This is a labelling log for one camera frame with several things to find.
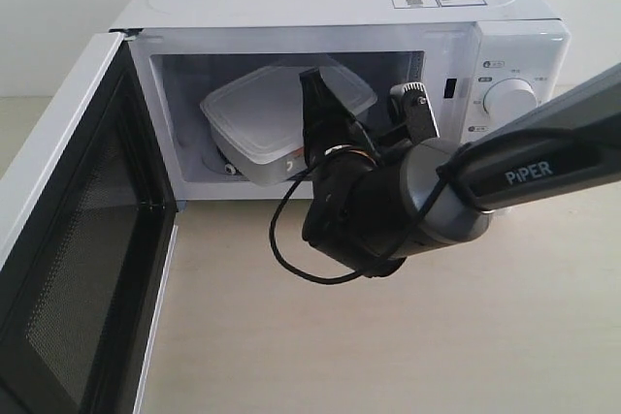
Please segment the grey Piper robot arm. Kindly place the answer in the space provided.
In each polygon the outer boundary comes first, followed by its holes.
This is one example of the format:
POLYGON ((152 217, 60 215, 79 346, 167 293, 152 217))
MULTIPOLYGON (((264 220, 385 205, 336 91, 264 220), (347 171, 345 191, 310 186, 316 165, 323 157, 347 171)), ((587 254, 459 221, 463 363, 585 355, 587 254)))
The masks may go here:
POLYGON ((612 67, 470 143, 440 137, 420 84, 400 128, 375 137, 321 73, 299 77, 313 199, 302 237, 367 277, 481 237, 494 212, 620 177, 620 70, 612 67))

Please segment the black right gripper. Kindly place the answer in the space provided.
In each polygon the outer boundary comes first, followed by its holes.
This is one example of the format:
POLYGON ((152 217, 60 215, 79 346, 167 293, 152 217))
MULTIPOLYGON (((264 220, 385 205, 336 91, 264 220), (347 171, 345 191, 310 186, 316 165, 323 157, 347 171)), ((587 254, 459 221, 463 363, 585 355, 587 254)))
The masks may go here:
POLYGON ((303 96, 305 159, 313 201, 303 226, 312 247, 364 276, 387 277, 404 263, 397 251, 380 260, 408 225, 400 166, 387 165, 378 150, 412 147, 405 123, 366 127, 328 87, 318 68, 299 76, 303 96))

